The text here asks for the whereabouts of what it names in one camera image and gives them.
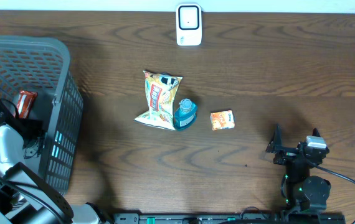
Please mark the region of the orange small snack box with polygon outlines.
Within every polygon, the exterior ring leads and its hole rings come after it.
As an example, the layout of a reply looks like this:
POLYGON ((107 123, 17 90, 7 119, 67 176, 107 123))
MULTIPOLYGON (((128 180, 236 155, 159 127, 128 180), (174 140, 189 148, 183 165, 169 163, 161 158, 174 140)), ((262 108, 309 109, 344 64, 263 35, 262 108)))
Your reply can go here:
POLYGON ((213 131, 221 129, 233 129, 235 127, 234 114, 232 110, 213 112, 210 115, 213 131))

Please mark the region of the blue mouthwash bottle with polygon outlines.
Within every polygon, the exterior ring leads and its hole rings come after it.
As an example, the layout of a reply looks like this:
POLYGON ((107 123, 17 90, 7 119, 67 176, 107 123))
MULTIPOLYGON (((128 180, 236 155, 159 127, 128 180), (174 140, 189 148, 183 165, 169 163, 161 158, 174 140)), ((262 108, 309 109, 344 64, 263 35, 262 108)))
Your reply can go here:
POLYGON ((179 102, 179 108, 174 114, 174 127, 181 131, 192 125, 197 118, 197 105, 185 98, 179 102))

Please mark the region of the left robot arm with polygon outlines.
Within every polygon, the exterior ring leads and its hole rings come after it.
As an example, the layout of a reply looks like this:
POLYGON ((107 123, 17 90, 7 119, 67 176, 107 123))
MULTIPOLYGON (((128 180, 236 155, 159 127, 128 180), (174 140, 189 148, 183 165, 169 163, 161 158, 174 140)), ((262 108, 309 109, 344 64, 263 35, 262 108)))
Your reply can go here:
POLYGON ((41 178, 24 159, 22 135, 0 124, 0 223, 113 223, 96 205, 70 205, 58 192, 69 184, 75 147, 62 133, 49 142, 50 175, 41 178))

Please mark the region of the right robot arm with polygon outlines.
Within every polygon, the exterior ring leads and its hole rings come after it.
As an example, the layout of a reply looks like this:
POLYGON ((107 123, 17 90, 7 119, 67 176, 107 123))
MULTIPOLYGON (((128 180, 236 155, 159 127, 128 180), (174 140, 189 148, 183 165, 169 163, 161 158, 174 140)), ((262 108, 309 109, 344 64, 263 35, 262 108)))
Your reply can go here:
POLYGON ((275 155, 274 164, 285 166, 281 194, 286 198, 286 216, 326 210, 331 184, 310 174, 310 169, 322 164, 329 153, 326 142, 317 129, 299 142, 297 147, 286 147, 282 143, 281 129, 276 126, 266 152, 275 155))

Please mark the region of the yellow snack bag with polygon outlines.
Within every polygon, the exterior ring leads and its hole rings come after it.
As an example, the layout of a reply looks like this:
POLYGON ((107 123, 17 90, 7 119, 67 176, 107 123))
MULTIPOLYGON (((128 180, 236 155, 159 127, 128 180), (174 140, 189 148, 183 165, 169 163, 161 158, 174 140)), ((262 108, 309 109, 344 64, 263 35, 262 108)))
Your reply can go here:
POLYGON ((173 103, 182 77, 168 73, 152 73, 143 70, 145 95, 148 111, 135 118, 135 121, 155 128, 175 131, 173 125, 173 103))

